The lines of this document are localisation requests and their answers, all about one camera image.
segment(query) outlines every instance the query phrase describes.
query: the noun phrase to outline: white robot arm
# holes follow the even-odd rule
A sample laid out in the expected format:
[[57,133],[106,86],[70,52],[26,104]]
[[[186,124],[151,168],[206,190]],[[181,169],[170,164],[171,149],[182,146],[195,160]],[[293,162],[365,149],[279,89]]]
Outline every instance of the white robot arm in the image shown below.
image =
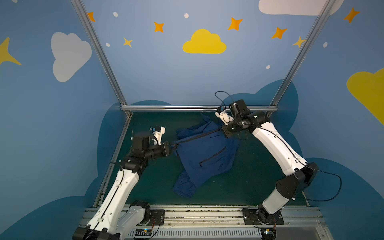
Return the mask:
[[148,160],[170,154],[169,143],[161,143],[165,128],[155,127],[152,133],[139,132],[132,138],[131,150],[120,163],[121,170],[107,197],[86,228],[77,228],[73,240],[123,240],[134,226],[150,222],[152,216],[147,202],[135,201],[120,220],[119,217]]
[[229,108],[233,116],[230,122],[224,121],[231,116],[222,111],[221,107],[216,111],[216,116],[225,123],[222,130],[226,137],[230,137],[236,132],[249,130],[264,144],[286,175],[285,178],[276,182],[275,189],[259,204],[258,210],[258,221],[262,224],[284,224],[281,208],[311,184],[318,167],[315,163],[307,163],[283,139],[264,112],[251,113],[243,100],[230,104]]

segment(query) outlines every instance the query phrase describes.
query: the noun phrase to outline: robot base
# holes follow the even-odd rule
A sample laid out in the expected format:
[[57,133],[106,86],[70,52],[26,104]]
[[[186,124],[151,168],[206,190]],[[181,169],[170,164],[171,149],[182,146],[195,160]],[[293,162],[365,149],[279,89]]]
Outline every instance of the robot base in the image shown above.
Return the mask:
[[268,214],[262,206],[257,209],[243,208],[244,223],[246,225],[284,225],[283,217],[281,216],[281,210],[274,214]]

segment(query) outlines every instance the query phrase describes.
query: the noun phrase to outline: orange star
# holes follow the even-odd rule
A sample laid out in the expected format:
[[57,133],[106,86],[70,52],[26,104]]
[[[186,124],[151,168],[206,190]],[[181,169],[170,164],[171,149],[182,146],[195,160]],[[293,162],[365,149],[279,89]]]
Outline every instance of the orange star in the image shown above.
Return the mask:
[[160,32],[163,33],[163,26],[164,26],[164,23],[160,23],[160,24],[158,24],[158,23],[155,22],[155,26],[156,26],[155,31],[160,31]]
[[241,21],[243,21],[243,20],[242,19],[236,20],[236,19],[232,18],[232,23],[229,26],[228,30],[235,29],[238,31],[239,30],[239,24],[241,23]]
[[350,13],[348,14],[348,16],[346,16],[346,17],[344,18],[344,20],[348,20],[348,22],[351,23],[352,20],[353,20],[353,18],[354,18],[357,14],[359,14],[359,13],[360,13],[360,12],[357,12],[357,11],[355,11],[355,9],[352,8],[352,10],[350,11]]
[[89,19],[93,22],[96,22],[95,19],[93,18],[93,12],[88,13]]
[[274,39],[274,38],[280,38],[281,39],[281,37],[283,36],[283,33],[287,30],[288,28],[286,28],[286,29],[280,29],[280,28],[277,28],[276,29],[276,33],[275,33],[275,35],[272,37],[272,39]]

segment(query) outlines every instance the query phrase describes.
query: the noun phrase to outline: zipper pocket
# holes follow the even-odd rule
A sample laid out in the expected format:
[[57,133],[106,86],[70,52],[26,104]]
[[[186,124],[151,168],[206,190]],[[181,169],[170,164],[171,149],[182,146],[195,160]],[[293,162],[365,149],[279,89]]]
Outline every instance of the zipper pocket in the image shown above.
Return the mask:
[[214,154],[212,157],[207,158],[207,159],[201,161],[201,162],[199,163],[199,164],[200,164],[200,167],[203,167],[203,165],[202,165],[203,162],[207,162],[207,161],[211,160],[213,157],[215,157],[215,156],[219,155],[220,153],[222,153],[226,148],[227,148],[227,147],[225,146],[223,149],[221,149],[218,153]]

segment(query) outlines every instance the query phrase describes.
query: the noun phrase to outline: painted cloud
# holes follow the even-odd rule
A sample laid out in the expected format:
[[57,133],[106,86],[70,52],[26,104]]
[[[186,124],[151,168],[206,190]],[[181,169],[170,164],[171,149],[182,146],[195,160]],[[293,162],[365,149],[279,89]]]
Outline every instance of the painted cloud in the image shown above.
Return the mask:
[[55,62],[53,74],[59,82],[68,81],[91,57],[91,45],[76,34],[54,33],[51,47]]
[[[317,16],[326,0],[260,0],[259,10],[266,14],[306,15]],[[335,13],[344,0],[336,0],[331,14]]]

